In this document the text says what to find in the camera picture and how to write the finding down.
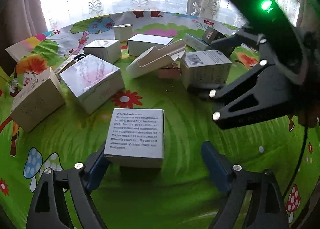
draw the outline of white plastic holder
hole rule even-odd
[[[127,73],[130,77],[137,78],[173,63],[185,54],[185,45],[183,40],[178,40],[161,49],[153,46],[127,66]]]

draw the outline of pink curtain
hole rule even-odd
[[[8,0],[2,15],[10,45],[48,30],[40,0]]]

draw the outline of green light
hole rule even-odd
[[[262,2],[261,8],[262,8],[263,10],[267,11],[267,10],[270,8],[271,5],[272,5],[272,2],[271,2],[271,1],[265,0],[265,1]]]

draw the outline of cardboard box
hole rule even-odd
[[[62,73],[63,71],[65,71],[68,67],[71,67],[74,63],[76,63],[77,59],[82,59],[83,57],[85,57],[85,54],[81,53],[81,54],[76,54],[76,55],[71,55],[69,58],[67,58],[64,62],[62,62],[62,64],[57,67],[54,71],[54,73],[56,74],[57,78],[59,80],[60,79],[60,73]]]
[[[120,166],[161,168],[164,158],[164,111],[115,108],[104,154]]]
[[[173,38],[168,37],[136,34],[127,40],[128,54],[138,57],[152,46],[156,46],[158,49],[161,49],[170,44],[172,41]]]
[[[127,41],[132,35],[132,25],[122,24],[114,27],[115,39],[120,40],[120,42]]]
[[[84,46],[83,52],[94,55],[109,63],[116,62],[121,58],[121,46],[119,40],[95,40]]]
[[[14,97],[10,117],[29,132],[63,104],[59,80],[49,67]]]
[[[195,51],[181,58],[180,68],[186,88],[194,83],[225,84],[231,61],[221,51]]]
[[[124,88],[120,69],[94,55],[73,64],[60,77],[88,114]]]
[[[194,35],[186,33],[183,41],[196,51],[210,51],[211,46]]]
[[[211,42],[213,42],[214,40],[218,40],[222,38],[226,38],[226,36],[221,32],[218,32],[217,30],[213,29],[210,26],[207,27],[204,34],[202,35],[202,40],[206,42],[208,45],[210,45],[212,50],[219,50],[226,57],[230,57],[230,55],[235,50],[235,47],[226,47],[226,46],[215,47],[214,45],[211,45]]]

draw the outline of cartoon tablecloth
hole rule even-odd
[[[160,172],[111,165],[92,199],[108,228],[206,228],[217,214],[222,195],[212,184],[201,155],[210,140],[234,164],[250,171],[271,169],[282,191],[287,187],[300,154],[304,129],[296,117],[282,117],[230,130],[212,122],[209,103],[187,93],[180,80],[159,79],[150,73],[131,79],[125,68],[134,57],[122,44],[121,68],[125,89],[93,114],[87,115],[62,85],[66,104],[25,133],[10,117],[13,97],[48,66],[82,52],[95,39],[113,39],[114,25],[133,24],[134,33],[182,39],[185,33],[201,37],[207,26],[225,35],[235,27],[191,15],[135,11],[91,18],[60,30],[26,39],[9,49],[23,58],[0,97],[0,205],[18,228],[25,228],[33,191],[47,167],[62,170],[85,161],[105,141],[114,107],[165,110],[165,159]],[[259,55],[245,45],[231,55],[228,83],[258,62]],[[319,178],[319,140],[309,129],[303,162],[284,200],[290,224],[300,214]],[[65,193],[76,228],[81,228]],[[250,195],[237,221],[240,228]]]

